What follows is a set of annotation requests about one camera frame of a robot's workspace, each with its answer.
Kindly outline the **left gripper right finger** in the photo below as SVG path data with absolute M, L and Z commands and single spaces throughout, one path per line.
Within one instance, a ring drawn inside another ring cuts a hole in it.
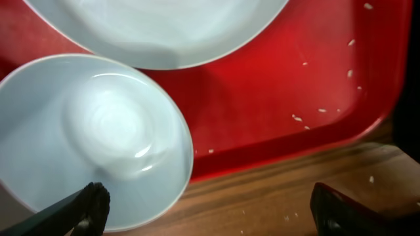
M 318 236 L 398 236 L 419 234 L 419 214 L 386 219 L 343 193 L 317 182 L 310 209 Z

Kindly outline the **small green saucer bowl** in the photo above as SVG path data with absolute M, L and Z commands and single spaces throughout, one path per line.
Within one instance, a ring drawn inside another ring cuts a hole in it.
M 178 106 L 130 66 L 57 54 L 1 81 L 1 191 L 32 212 L 100 182 L 110 193 L 105 230 L 143 226 L 180 199 L 193 158 Z

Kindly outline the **light blue plate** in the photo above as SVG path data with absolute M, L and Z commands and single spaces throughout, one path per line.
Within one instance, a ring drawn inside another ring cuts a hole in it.
M 25 0 L 65 38 L 140 69 L 218 60 L 260 34 L 287 0 Z

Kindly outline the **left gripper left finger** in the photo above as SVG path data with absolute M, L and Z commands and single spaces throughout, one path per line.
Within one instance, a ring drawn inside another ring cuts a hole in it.
M 1 236 L 85 235 L 101 236 L 110 212 L 110 193 L 100 182 L 1 231 Z

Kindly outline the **red plastic serving tray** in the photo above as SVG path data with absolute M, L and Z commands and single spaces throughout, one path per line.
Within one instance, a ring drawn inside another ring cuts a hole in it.
M 238 50 L 200 66 L 141 69 L 177 103 L 206 179 L 357 139 L 395 105 L 413 1 L 288 1 Z M 1 2 L 1 74 L 87 52 L 24 1 Z

